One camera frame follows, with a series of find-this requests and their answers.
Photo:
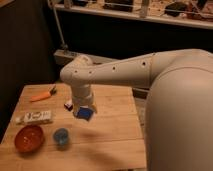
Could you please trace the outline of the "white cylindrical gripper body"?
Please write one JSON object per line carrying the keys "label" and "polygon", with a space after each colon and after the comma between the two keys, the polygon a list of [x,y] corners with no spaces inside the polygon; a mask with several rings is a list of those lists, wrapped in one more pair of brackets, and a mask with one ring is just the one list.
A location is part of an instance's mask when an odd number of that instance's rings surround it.
{"label": "white cylindrical gripper body", "polygon": [[77,112],[82,106],[91,109],[91,106],[95,105],[94,94],[90,84],[72,86],[71,91],[74,115],[77,115]]}

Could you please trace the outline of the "pale translucent gripper finger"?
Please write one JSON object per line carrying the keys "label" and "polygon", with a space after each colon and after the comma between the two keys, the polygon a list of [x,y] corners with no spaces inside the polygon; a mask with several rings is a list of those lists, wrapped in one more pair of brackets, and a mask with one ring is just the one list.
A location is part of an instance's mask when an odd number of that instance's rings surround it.
{"label": "pale translucent gripper finger", "polygon": [[91,109],[92,109],[94,114],[97,114],[97,107],[95,105],[92,105]]}

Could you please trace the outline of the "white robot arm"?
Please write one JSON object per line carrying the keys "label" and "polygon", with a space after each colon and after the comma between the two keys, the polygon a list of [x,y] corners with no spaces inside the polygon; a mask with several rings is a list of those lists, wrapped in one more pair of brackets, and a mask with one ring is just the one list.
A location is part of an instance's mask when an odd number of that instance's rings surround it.
{"label": "white robot arm", "polygon": [[213,171],[213,53],[172,50],[99,65],[79,55],[60,77],[75,109],[93,105],[93,84],[147,88],[147,170]]}

